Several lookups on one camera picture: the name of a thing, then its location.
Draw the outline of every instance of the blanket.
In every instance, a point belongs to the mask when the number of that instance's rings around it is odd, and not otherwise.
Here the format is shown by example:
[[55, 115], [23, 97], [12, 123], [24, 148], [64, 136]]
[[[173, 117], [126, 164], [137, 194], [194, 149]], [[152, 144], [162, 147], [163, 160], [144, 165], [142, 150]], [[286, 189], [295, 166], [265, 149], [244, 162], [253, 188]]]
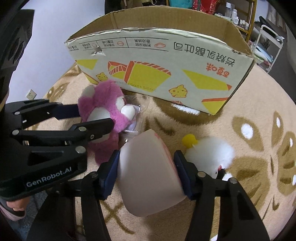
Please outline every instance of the blanket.
[[[77, 103], [82, 90], [90, 85], [74, 65], [48, 91], [45, 98], [63, 104]], [[135, 95], [141, 112], [141, 131], [153, 129], [171, 154], [184, 151], [186, 134], [197, 139], [214, 136], [226, 140], [235, 150], [235, 158], [226, 169], [224, 180], [235, 177], [255, 205], [270, 239], [283, 229], [296, 207], [296, 106], [280, 85], [260, 67], [254, 66], [236, 93], [216, 115], [209, 115], [154, 97]], [[34, 130], [67, 130], [80, 118], [50, 119], [32, 126]], [[89, 153], [87, 172], [97, 170]], [[162, 212], [139, 218], [130, 214], [122, 202], [117, 185], [107, 200], [101, 201], [105, 222], [112, 240], [161, 241], [184, 240], [194, 202], [185, 199]], [[215, 209], [211, 240], [219, 226], [219, 198]], [[80, 199], [76, 199], [77, 230], [83, 233]]]

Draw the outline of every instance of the white plush toy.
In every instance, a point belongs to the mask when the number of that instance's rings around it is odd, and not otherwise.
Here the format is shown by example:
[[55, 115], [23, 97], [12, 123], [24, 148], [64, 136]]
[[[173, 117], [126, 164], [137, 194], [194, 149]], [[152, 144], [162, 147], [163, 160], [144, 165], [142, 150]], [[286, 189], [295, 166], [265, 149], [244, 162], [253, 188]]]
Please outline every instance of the white plush toy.
[[226, 141], [217, 137], [205, 137], [196, 140], [188, 134], [182, 143], [187, 147], [184, 157], [192, 162], [199, 171], [204, 171], [212, 178], [217, 178], [221, 168], [228, 168], [234, 158], [234, 149]]

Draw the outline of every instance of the electrical outlet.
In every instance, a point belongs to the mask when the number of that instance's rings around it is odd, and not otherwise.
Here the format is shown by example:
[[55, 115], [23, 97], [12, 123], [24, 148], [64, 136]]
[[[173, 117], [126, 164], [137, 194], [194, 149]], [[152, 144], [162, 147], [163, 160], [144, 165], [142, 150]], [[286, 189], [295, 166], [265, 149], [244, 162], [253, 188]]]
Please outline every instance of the electrical outlet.
[[33, 100], [35, 99], [36, 95], [37, 94], [33, 90], [30, 90], [26, 97], [28, 100]]

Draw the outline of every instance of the yellow plush foot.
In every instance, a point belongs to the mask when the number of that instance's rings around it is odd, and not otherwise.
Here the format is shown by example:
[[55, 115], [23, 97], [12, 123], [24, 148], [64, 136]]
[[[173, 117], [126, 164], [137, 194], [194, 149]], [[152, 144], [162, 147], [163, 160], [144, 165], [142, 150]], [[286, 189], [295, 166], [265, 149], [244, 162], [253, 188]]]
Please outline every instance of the yellow plush foot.
[[187, 148], [191, 148], [193, 145], [196, 145], [198, 141], [196, 140], [193, 134], [188, 134], [182, 138], [182, 144]]

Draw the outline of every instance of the open cardboard box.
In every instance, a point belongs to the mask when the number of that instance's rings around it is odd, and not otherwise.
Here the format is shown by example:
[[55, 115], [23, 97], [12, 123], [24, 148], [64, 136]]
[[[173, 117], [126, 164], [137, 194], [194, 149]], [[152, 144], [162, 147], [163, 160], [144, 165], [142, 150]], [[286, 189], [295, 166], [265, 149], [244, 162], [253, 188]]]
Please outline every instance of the open cardboard box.
[[111, 12], [66, 42], [91, 83], [120, 87], [216, 114], [254, 65], [229, 21], [166, 6]]

